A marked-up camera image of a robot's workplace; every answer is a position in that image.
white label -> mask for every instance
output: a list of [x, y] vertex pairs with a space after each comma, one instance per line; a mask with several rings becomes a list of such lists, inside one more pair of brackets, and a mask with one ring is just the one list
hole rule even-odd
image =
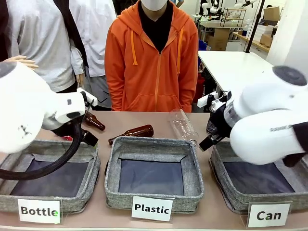
[[21, 221], [60, 224], [60, 201], [18, 199]]
[[170, 221], [173, 201], [134, 196], [131, 216], [150, 220]]
[[284, 226], [291, 204], [251, 205], [249, 228]]

orange hoodie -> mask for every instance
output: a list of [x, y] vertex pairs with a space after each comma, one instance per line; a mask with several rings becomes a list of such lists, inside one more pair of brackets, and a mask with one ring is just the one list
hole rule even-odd
[[142, 29], [138, 2], [110, 26], [105, 71], [115, 111], [191, 112], [197, 83], [198, 31], [173, 6], [168, 42], [161, 53]]

mannequin hand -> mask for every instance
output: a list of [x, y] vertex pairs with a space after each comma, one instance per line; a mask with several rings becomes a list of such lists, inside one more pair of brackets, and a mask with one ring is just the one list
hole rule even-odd
[[38, 68], [38, 66], [34, 64], [35, 63], [34, 61], [28, 60], [26, 56], [22, 56], [22, 55], [8, 58], [4, 60], [4, 62], [21, 62], [25, 64], [27, 67], [29, 67], [31, 70]]
[[79, 87], [82, 87], [84, 77], [85, 77], [84, 73], [82, 73], [80, 75], [76, 75], [76, 80], [77, 80]]

white shirt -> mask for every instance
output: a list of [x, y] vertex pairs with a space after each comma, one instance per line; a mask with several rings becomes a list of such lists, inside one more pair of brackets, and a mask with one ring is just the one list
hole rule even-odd
[[86, 49], [90, 76], [104, 76], [108, 29], [116, 19], [112, 0], [70, 0], [69, 8]]
[[71, 46], [63, 16], [53, 0], [6, 0], [9, 56], [24, 55], [35, 61], [40, 75], [54, 92], [65, 90], [82, 74], [83, 61]]

white face mask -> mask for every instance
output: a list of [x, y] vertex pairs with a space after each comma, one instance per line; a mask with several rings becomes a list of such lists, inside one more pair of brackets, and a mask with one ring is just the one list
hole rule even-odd
[[168, 0], [141, 0], [143, 5], [150, 11], [158, 11], [163, 8]]

